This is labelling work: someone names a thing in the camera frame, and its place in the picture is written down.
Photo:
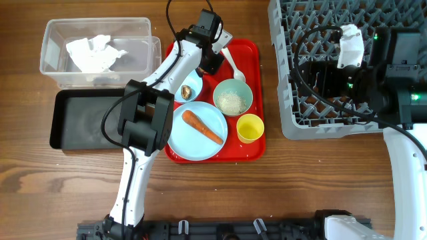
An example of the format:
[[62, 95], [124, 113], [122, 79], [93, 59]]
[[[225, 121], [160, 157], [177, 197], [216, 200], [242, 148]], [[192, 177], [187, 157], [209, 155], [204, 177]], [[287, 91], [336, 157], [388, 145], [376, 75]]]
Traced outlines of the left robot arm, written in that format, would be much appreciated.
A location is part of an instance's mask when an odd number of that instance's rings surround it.
[[173, 123], [174, 95], [195, 69], [214, 74], [224, 58], [220, 50], [232, 39], [212, 10], [201, 11], [198, 22], [174, 33], [173, 49], [162, 64], [143, 81], [131, 80], [101, 121], [120, 106], [117, 132], [124, 164], [117, 199], [103, 220], [105, 239], [141, 239], [139, 224], [144, 216], [144, 200], [149, 174], [157, 154], [166, 146]]

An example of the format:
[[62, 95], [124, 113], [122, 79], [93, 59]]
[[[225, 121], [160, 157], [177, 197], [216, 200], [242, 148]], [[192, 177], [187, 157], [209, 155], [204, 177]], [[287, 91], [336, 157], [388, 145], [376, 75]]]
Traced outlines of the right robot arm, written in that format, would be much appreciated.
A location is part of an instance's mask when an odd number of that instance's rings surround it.
[[392, 166], [395, 239], [426, 238], [426, 84], [417, 62], [417, 29], [377, 27], [368, 61], [355, 25], [334, 27], [337, 61], [294, 63], [292, 75], [325, 104], [347, 96], [367, 103], [366, 116], [381, 128]]

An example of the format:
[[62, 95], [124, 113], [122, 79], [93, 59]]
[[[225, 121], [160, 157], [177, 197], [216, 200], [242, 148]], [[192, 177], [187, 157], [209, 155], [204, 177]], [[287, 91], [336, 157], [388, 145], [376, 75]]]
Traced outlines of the white napkin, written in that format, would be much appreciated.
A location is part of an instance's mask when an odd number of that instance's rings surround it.
[[66, 44], [66, 50], [82, 73], [111, 72], [110, 67], [128, 52], [112, 47], [110, 41], [110, 35], [97, 35], [74, 40]]

